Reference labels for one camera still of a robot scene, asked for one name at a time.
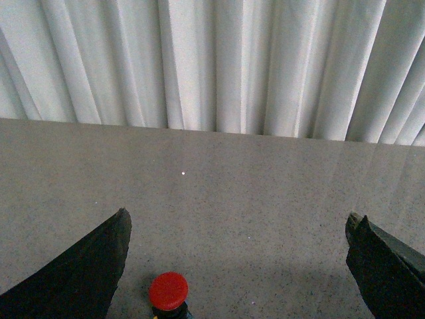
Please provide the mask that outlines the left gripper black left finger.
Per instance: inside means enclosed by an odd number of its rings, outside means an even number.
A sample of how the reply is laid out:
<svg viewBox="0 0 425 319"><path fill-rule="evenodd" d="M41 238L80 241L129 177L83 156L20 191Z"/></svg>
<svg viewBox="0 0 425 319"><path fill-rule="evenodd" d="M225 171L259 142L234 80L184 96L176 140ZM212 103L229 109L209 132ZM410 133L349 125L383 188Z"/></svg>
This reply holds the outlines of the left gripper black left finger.
<svg viewBox="0 0 425 319"><path fill-rule="evenodd" d="M1 295L2 318L105 318L123 275L131 217L120 209Z"/></svg>

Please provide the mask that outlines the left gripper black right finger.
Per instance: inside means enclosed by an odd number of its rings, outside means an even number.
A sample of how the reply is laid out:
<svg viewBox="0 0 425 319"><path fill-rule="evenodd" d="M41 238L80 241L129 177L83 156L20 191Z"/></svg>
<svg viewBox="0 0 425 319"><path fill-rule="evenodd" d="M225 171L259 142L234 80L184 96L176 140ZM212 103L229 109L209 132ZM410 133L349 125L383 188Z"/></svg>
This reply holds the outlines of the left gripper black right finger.
<svg viewBox="0 0 425 319"><path fill-rule="evenodd" d="M375 318L424 317L424 255L350 213L346 263Z"/></svg>

